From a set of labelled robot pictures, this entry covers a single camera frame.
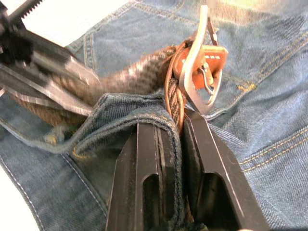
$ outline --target blue denim fabric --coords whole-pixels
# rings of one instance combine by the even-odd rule
[[[211,12],[218,41],[229,56],[215,108],[205,118],[236,155],[270,226],[308,229],[308,4],[305,0],[236,2],[218,1]],[[69,48],[104,77],[143,54],[181,43],[197,28],[204,3],[130,2]],[[110,150],[119,151],[138,122],[155,124],[170,135],[177,168],[177,213],[169,228],[183,223],[179,137],[162,98],[103,95],[68,140],[67,128],[52,129],[7,97],[1,98],[0,163],[41,230],[103,230],[113,171],[105,170],[104,190],[98,190],[71,158],[99,155],[114,163]]]

